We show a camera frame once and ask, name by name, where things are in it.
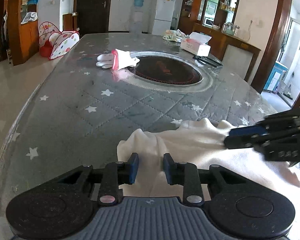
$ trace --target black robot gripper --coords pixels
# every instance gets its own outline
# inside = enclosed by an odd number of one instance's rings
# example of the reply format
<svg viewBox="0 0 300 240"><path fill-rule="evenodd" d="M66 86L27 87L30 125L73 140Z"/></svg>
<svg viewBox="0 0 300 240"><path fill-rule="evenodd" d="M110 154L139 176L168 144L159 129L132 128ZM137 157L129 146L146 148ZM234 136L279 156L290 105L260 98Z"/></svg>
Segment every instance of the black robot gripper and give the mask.
<svg viewBox="0 0 300 240"><path fill-rule="evenodd" d="M183 186L182 200L123 196L119 185L133 184L138 171L133 153L126 163L80 166L16 196L6 217L24 239L270 240L291 228L295 209L286 197L224 167L201 170L165 154L163 169L168 184ZM208 185L210 201L201 184Z"/></svg>

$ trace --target white glove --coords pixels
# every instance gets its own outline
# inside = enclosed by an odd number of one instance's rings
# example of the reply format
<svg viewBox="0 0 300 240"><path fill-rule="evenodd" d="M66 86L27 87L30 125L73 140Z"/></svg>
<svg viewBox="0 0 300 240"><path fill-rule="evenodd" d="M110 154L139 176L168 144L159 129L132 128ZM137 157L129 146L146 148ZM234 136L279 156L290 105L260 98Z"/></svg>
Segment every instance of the white glove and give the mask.
<svg viewBox="0 0 300 240"><path fill-rule="evenodd" d="M135 67L140 61L138 58L131 58L129 51L123 51L119 49L114 49L111 54L101 54L97 57L98 62L96 66L102 68L111 68L113 70L119 70L125 67L133 66Z"/></svg>

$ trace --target play tent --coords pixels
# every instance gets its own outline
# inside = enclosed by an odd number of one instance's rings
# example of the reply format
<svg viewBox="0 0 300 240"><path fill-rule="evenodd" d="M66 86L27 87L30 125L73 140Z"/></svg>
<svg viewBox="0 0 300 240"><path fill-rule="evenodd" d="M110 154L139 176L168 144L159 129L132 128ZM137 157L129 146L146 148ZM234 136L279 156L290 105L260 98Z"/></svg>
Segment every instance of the play tent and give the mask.
<svg viewBox="0 0 300 240"><path fill-rule="evenodd" d="M80 39L76 31L61 32L51 22L44 22L39 27L40 55L54 59L66 54Z"/></svg>

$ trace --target microwave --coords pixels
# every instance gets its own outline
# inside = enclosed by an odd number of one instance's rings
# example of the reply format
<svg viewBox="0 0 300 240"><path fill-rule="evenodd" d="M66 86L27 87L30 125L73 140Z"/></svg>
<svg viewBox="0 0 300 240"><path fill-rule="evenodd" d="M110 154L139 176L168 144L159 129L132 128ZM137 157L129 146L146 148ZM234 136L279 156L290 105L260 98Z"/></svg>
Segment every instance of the microwave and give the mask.
<svg viewBox="0 0 300 240"><path fill-rule="evenodd" d="M206 17L203 19L203 24L204 24L204 25L208 25L208 26L210 26L210 27L212 27L213 22L214 22L214 20L211 20L211 19L206 18Z"/></svg>

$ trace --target refrigerator door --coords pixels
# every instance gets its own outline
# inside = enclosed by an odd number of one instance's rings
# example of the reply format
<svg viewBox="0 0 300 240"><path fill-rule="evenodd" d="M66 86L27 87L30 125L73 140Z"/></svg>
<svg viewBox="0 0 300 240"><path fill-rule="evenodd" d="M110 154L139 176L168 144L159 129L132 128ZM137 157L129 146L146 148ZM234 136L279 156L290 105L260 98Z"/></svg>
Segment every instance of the refrigerator door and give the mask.
<svg viewBox="0 0 300 240"><path fill-rule="evenodd" d="M157 0L154 19L171 22L175 2L176 0Z"/></svg>
<svg viewBox="0 0 300 240"><path fill-rule="evenodd" d="M154 20L154 24L153 24L151 34L164 36L166 30L169 30L170 27L171 27L171 22L161 21L161 20Z"/></svg>

